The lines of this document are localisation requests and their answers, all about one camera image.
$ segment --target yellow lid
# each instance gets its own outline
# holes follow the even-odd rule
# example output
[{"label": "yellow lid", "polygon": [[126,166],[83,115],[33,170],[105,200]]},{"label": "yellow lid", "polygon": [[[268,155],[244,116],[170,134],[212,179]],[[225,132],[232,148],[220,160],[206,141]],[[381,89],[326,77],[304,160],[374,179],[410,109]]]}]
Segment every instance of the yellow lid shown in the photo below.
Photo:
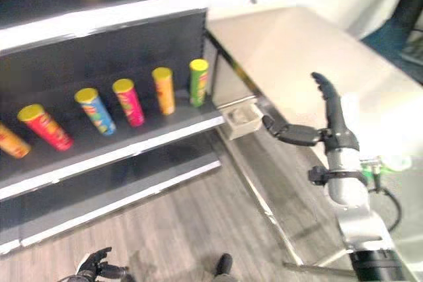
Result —
[{"label": "yellow lid", "polygon": [[130,79],[118,79],[112,86],[114,92],[128,92],[133,87],[134,82]]},{"label": "yellow lid", "polygon": [[32,104],[20,110],[18,119],[22,122],[30,122],[44,114],[44,112],[44,108],[40,104]]},{"label": "yellow lid", "polygon": [[209,63],[205,59],[193,59],[190,63],[191,70],[205,71],[209,68]]},{"label": "yellow lid", "polygon": [[97,96],[97,89],[83,88],[77,91],[77,93],[75,94],[75,100],[77,102],[92,102]]},{"label": "yellow lid", "polygon": [[161,79],[167,79],[172,76],[172,70],[167,67],[158,67],[154,69],[152,74],[155,81],[160,81]]}]

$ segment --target orange pringles can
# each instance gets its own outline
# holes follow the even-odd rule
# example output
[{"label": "orange pringles can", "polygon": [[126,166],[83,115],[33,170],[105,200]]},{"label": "orange pringles can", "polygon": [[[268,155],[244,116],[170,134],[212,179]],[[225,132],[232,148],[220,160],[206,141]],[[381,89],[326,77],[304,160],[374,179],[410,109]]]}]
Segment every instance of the orange pringles can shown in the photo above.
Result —
[{"label": "orange pringles can", "polygon": [[18,113],[18,119],[59,151],[66,151],[73,144],[72,138],[39,104],[22,108]]},{"label": "orange pringles can", "polygon": [[16,159],[23,158],[31,147],[0,122],[0,148]]},{"label": "orange pringles can", "polygon": [[160,110],[163,115],[170,115],[174,112],[172,70],[167,67],[158,67],[153,71],[153,78]]}]

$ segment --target blue pringles can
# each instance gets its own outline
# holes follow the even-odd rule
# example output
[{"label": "blue pringles can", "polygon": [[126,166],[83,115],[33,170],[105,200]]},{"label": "blue pringles can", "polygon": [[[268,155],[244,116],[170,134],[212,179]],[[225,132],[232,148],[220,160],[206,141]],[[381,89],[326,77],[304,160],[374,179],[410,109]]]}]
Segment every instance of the blue pringles can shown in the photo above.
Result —
[{"label": "blue pringles can", "polygon": [[75,94],[75,100],[103,135],[111,135],[116,131],[116,125],[104,107],[97,89],[81,89]]}]

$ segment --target green pringles can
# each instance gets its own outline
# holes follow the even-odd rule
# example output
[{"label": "green pringles can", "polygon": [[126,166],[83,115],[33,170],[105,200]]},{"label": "green pringles can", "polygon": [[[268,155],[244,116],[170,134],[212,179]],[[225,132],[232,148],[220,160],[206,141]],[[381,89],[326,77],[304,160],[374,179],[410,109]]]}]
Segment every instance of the green pringles can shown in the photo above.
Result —
[{"label": "green pringles can", "polygon": [[191,69],[191,105],[199,107],[206,96],[207,74],[209,63],[205,59],[193,59]]}]

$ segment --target cup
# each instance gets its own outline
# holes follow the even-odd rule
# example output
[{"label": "cup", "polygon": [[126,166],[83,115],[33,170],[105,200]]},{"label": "cup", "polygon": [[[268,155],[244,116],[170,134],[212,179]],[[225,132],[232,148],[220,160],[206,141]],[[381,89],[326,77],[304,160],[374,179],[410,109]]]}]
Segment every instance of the cup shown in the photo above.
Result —
[{"label": "cup", "polygon": [[2,123],[0,123],[0,148],[16,159],[23,158],[31,150],[31,147],[25,141]]},{"label": "cup", "polygon": [[97,89],[83,88],[75,94],[75,100],[101,134],[112,135],[116,131],[116,125],[104,107]]},{"label": "cup", "polygon": [[118,97],[119,103],[124,109],[126,118],[132,127],[138,127],[144,123],[144,114],[139,104],[134,82],[130,79],[119,79],[113,83],[113,91]]},{"label": "cup", "polygon": [[22,108],[18,113],[18,119],[59,151],[66,151],[73,144],[72,138],[39,104]]}]

